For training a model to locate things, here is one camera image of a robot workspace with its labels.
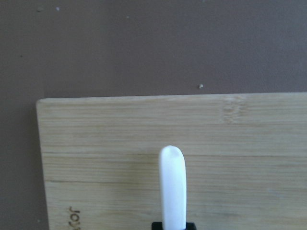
small debris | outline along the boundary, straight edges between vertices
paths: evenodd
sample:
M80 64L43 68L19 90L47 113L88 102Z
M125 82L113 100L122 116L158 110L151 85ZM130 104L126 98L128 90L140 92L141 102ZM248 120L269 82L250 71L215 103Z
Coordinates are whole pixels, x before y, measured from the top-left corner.
M41 11L43 11L43 10L44 10L44 7L39 6L39 7L36 9L36 12L41 12Z

white tip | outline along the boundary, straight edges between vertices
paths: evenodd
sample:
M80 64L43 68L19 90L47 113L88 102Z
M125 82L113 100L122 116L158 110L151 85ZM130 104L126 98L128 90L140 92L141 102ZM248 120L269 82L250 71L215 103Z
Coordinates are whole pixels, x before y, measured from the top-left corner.
M187 215L187 179L179 148L166 146L160 152L160 189L164 230L184 230Z

wooden cutting board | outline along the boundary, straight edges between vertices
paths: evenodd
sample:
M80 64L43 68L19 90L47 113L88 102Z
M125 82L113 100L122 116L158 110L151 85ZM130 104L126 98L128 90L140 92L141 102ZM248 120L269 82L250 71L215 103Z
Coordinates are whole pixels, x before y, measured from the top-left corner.
M307 93L43 99L37 114L50 230L150 230L166 145L198 230L307 229Z

wood grain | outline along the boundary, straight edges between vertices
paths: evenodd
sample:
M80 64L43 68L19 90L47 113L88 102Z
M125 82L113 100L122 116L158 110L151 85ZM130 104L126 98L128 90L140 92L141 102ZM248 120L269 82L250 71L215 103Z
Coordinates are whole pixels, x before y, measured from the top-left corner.
M305 230L307 93L43 99L50 230L149 230L158 153L176 145L199 230Z

